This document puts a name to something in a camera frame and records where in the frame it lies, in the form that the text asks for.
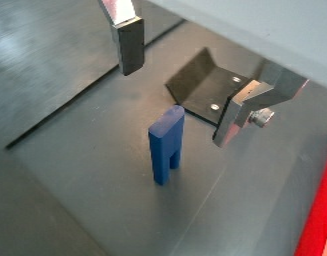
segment gray floor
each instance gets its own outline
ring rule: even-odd
[[[28,170],[2,151],[0,255],[106,256]]]
[[[135,0],[151,42],[182,19]],[[0,147],[118,64],[97,0],[0,0]]]
[[[187,115],[181,169],[166,186],[153,181],[147,128],[174,104],[165,82],[203,46],[219,66],[253,74],[261,57],[186,23],[139,72],[110,74],[8,152],[110,255],[293,255],[327,158],[321,86],[223,149]]]

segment gray metal surface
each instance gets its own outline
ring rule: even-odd
[[[327,87],[327,1],[150,1]]]
[[[150,42],[181,18],[135,1]],[[0,0],[0,147],[118,64],[97,0]]]
[[[274,62],[266,61],[258,81],[260,87],[245,99],[245,103],[251,106],[253,110],[292,100],[301,93],[309,79]]]
[[[0,256],[106,256],[24,166],[0,151]]]
[[[11,152],[115,256],[293,255],[327,158],[321,86],[225,149],[187,115],[181,169],[167,186],[153,180],[147,128],[174,103],[165,82],[205,46],[251,76],[260,56],[187,23],[134,76],[113,73]]]
[[[260,82],[253,80],[234,95],[234,97],[227,99],[229,104],[223,110],[219,124],[213,135],[214,143],[219,147],[223,147],[241,131],[242,127],[235,122],[241,117],[241,111],[245,105],[243,101],[250,94],[250,91],[253,91],[258,86]]]

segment metal fixture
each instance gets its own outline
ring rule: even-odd
[[[249,122],[255,123],[258,127],[264,128],[270,122],[276,112],[269,108],[254,111],[250,115]]]
[[[109,19],[118,47],[119,67],[127,76],[145,64],[145,20],[131,0],[98,0]]]
[[[293,99],[308,81],[270,61],[258,79],[249,79],[218,67],[203,49],[169,80],[167,88],[178,104],[217,127],[213,139],[222,147],[247,124],[266,126],[274,116],[268,107]]]

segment scratched metal surface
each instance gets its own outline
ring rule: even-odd
[[[150,42],[181,18],[135,1]],[[118,64],[97,0],[0,0],[0,147]]]
[[[250,76],[260,56],[186,23],[134,76],[113,73],[11,152],[115,256],[293,255],[327,158],[320,85],[223,149],[187,115],[181,169],[165,187],[153,181],[147,128],[174,104],[165,82],[205,46]]]

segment black metal plate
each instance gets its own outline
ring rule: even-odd
[[[249,78],[219,68],[205,48],[167,82],[167,88],[186,110],[206,122],[218,125],[227,98]]]

